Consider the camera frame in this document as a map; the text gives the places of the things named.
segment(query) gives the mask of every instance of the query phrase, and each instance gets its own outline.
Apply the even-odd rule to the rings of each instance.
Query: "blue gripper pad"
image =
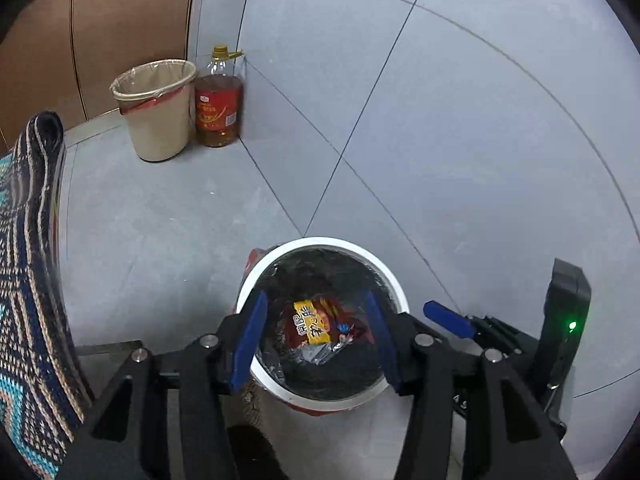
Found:
[[[229,377],[229,385],[234,392],[237,392],[249,378],[251,361],[254,358],[255,349],[258,348],[264,323],[267,321],[268,303],[266,293],[260,291],[234,352],[233,367]]]
[[[460,314],[453,312],[453,310],[449,310],[437,301],[428,301],[425,303],[422,312],[424,313],[424,317],[431,319],[459,338],[473,339],[476,334],[471,322],[466,317],[460,316]]]
[[[385,373],[386,382],[391,384],[395,391],[398,391],[400,384],[400,370],[398,369],[398,359],[396,358],[396,347],[394,345],[391,333],[385,322],[385,316],[380,309],[376,297],[371,291],[367,293],[364,299],[364,310],[367,314],[369,329],[376,342],[378,356],[382,371]]]

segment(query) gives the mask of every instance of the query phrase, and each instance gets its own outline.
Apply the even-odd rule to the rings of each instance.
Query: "blue patterned fabric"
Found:
[[[62,124],[43,112],[0,160],[0,423],[44,480],[56,475],[91,399],[58,279],[64,156]]]

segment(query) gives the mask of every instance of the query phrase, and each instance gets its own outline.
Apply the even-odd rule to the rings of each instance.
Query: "cabinet door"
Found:
[[[9,147],[37,112],[55,110],[65,128],[84,121],[70,8],[71,0],[34,0],[0,43],[0,128]]]
[[[74,0],[76,69],[91,119],[117,108],[109,85],[149,61],[184,59],[189,0]]]

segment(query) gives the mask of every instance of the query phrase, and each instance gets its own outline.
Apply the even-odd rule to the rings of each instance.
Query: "red label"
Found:
[[[196,127],[224,130],[236,122],[239,88],[224,92],[196,90]]]
[[[174,95],[180,93],[184,86],[177,88],[175,90],[171,90],[166,94],[162,94],[158,97],[151,97],[145,101],[129,101],[129,102],[121,102],[120,103],[120,114],[126,115],[130,112],[135,112],[136,110],[143,110],[144,108],[151,108],[153,106],[159,105],[160,103],[171,99]]]

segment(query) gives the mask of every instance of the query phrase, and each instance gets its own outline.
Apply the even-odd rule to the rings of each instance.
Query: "trash can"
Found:
[[[409,312],[400,283],[383,262],[344,240],[302,238],[269,251],[254,249],[244,274],[236,313],[254,288],[267,291],[269,298],[251,364],[258,385],[294,410],[314,416],[356,408],[382,393],[387,383],[368,330],[364,299],[373,292],[384,308]],[[300,301],[319,296],[331,303],[324,314],[312,312],[319,308],[315,299]],[[301,314],[305,308],[308,312]],[[299,323],[290,323],[289,314]],[[329,331],[325,344],[309,340],[293,349],[290,341],[300,340],[296,335],[305,332],[306,317],[317,314],[322,318],[318,326]],[[337,337],[331,333],[334,320],[341,332]],[[317,359],[322,352],[324,357]]]
[[[111,84],[136,154],[147,162],[177,155],[189,142],[191,81],[196,66],[164,59],[132,68]]]

